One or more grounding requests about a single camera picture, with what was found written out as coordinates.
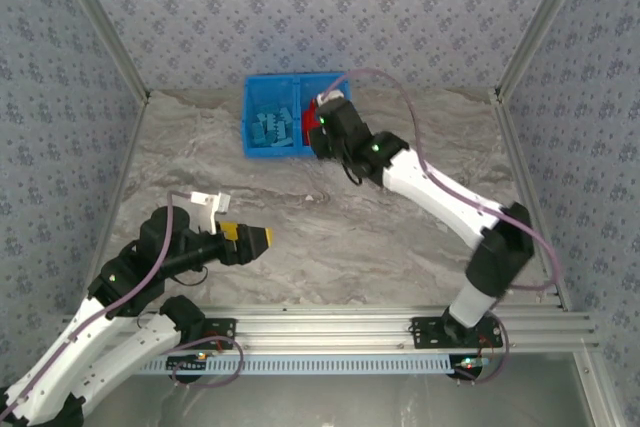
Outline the blue plastic bin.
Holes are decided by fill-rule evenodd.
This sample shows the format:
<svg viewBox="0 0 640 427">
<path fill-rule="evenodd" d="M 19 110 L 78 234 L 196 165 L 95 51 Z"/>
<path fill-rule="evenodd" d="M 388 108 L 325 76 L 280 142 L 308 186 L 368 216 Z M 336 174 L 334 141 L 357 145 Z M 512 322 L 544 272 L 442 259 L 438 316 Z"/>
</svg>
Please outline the blue plastic bin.
<svg viewBox="0 0 640 427">
<path fill-rule="evenodd" d="M 244 154 L 248 158 L 287 158 L 296 157 L 297 149 L 294 144 L 293 147 L 288 148 L 276 148 L 264 145 L 255 146 L 252 142 L 251 125 L 256 123 L 254 121 L 255 112 L 259 108 L 266 108 L 267 106 L 274 108 L 274 115 L 279 121 L 280 109 L 286 107 L 289 109 L 293 122 L 293 138 L 295 141 L 294 122 L 297 120 L 295 115 L 295 105 L 297 97 L 298 76 L 292 74 L 280 74 L 280 75 L 254 75 L 249 76 L 245 80 L 244 84 L 244 96 L 243 96 L 243 115 L 242 115 L 242 141 Z"/>
<path fill-rule="evenodd" d="M 304 137 L 302 134 L 301 117 L 307 109 L 309 102 L 324 92 L 334 81 L 343 75 L 343 72 L 326 72 L 326 73 L 304 73 L 298 75 L 298 87 L 296 105 L 294 108 L 297 120 L 294 122 L 295 141 L 299 157 L 311 157 L 314 155 L 309 144 L 309 134 Z M 321 123 L 318 119 L 315 127 L 320 127 Z"/>
</svg>

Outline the grey metal panel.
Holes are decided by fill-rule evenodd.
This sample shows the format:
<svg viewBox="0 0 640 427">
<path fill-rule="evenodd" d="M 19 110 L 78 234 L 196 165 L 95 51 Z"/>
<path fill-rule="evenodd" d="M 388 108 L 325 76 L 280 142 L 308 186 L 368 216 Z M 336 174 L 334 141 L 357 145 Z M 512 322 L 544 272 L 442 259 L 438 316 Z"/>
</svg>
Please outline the grey metal panel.
<svg viewBox="0 0 640 427">
<path fill-rule="evenodd" d="M 83 427 L 627 427 L 593 368 L 571 354 L 513 354 L 486 384 L 445 375 L 243 376 L 186 389 L 135 376 Z"/>
</svg>

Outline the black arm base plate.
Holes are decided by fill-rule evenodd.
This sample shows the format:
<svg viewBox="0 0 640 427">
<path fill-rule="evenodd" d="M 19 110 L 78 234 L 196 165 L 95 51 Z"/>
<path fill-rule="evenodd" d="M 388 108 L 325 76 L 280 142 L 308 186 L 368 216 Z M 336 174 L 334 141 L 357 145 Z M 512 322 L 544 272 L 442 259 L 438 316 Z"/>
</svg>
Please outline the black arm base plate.
<svg viewBox="0 0 640 427">
<path fill-rule="evenodd" d="M 234 318 L 205 318 L 194 325 L 188 326 L 186 332 L 180 335 L 179 344 L 187 344 L 196 340 L 208 337 L 228 337 L 235 338 L 237 320 Z M 210 340 L 208 342 L 193 346 L 193 349 L 207 351 L 233 350 L 232 344 L 222 340 Z"/>
<path fill-rule="evenodd" d="M 504 345 L 499 323 L 485 316 L 474 327 L 464 327 L 444 317 L 414 317 L 410 332 L 415 349 L 479 349 Z"/>
</svg>

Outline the aluminium side rail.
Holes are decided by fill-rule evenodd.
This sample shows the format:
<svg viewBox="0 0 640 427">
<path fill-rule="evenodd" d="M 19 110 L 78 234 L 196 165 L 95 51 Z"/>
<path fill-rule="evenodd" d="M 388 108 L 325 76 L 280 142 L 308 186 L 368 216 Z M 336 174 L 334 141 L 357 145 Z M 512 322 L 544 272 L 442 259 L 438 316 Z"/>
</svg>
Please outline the aluminium side rail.
<svg viewBox="0 0 640 427">
<path fill-rule="evenodd" d="M 540 292 L 538 296 L 541 299 L 556 297 L 555 303 L 564 311 L 570 311 L 572 305 L 564 281 L 564 268 L 561 265 L 559 254 L 552 245 L 511 113 L 508 107 L 499 100 L 495 103 L 495 110 L 518 194 L 521 202 L 529 210 L 532 229 L 542 240 L 542 242 L 538 239 L 534 240 L 536 257 L 539 259 L 544 273 L 549 277 L 549 280 L 553 281 L 545 293 Z"/>
<path fill-rule="evenodd" d="M 126 181 L 129 175 L 130 166 L 132 163 L 132 159 L 134 157 L 134 151 L 136 149 L 136 144 L 138 141 L 138 137 L 140 135 L 141 126 L 144 120 L 145 111 L 148 106 L 148 103 L 149 103 L 149 100 L 147 97 L 144 97 L 143 100 L 140 102 L 135 123 L 133 124 L 131 135 L 129 137 L 126 149 L 124 150 L 122 162 L 120 164 L 119 175 L 118 175 L 115 188 L 113 191 L 113 195 L 111 196 L 111 200 L 107 210 L 106 221 L 98 237 L 96 249 L 91 260 L 91 265 L 89 267 L 89 272 L 84 282 L 84 290 L 83 290 L 84 296 L 82 298 L 82 301 L 79 304 L 80 308 L 83 306 L 83 303 L 86 300 L 88 287 L 90 286 L 91 282 L 94 280 L 94 278 L 100 271 L 101 260 L 103 259 L 105 252 L 107 250 L 107 247 L 109 245 L 109 241 L 112 235 L 115 220 L 118 215 L 119 207 L 122 201 L 123 192 L 126 186 Z"/>
</svg>

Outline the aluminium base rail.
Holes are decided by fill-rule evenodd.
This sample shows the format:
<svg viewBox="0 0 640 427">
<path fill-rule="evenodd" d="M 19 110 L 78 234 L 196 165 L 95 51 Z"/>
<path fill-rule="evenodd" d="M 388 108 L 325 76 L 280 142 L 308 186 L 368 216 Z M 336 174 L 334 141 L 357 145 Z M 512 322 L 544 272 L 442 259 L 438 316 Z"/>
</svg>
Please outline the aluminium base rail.
<svg viewBox="0 0 640 427">
<path fill-rule="evenodd" d="M 204 307 L 213 318 L 237 320 L 235 340 L 249 354 L 393 354 L 412 352 L 414 317 L 438 316 L 441 306 L 245 305 Z M 596 350 L 602 341 L 595 321 L 553 304 L 502 305 L 512 353 Z"/>
</svg>

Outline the small circuit board bracket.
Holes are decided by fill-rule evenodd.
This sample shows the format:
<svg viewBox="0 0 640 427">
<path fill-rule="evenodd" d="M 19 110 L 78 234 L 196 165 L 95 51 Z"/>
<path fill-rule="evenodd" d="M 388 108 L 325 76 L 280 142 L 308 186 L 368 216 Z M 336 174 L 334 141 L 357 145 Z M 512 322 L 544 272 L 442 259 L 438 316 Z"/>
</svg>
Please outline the small circuit board bracket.
<svg viewBox="0 0 640 427">
<path fill-rule="evenodd" d="M 489 359 L 482 356 L 452 355 L 450 363 L 453 369 L 451 378 L 471 382 L 479 378 L 483 369 L 489 365 Z"/>
<path fill-rule="evenodd" d="M 204 372 L 206 367 L 207 359 L 197 354 L 170 355 L 165 361 L 165 369 L 171 372 Z"/>
</svg>

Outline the aluminium frame post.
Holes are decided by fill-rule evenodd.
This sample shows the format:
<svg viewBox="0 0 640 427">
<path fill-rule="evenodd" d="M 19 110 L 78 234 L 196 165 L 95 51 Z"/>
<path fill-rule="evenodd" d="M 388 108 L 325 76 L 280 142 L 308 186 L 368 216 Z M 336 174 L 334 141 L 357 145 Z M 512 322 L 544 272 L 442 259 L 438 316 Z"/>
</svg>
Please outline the aluminium frame post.
<svg viewBox="0 0 640 427">
<path fill-rule="evenodd" d="M 100 0 L 78 0 L 78 2 L 129 90 L 139 102 L 145 103 L 148 91 Z"/>
<path fill-rule="evenodd" d="M 495 88 L 499 103 L 505 104 L 513 94 L 565 2 L 566 0 L 540 0 Z"/>
</svg>

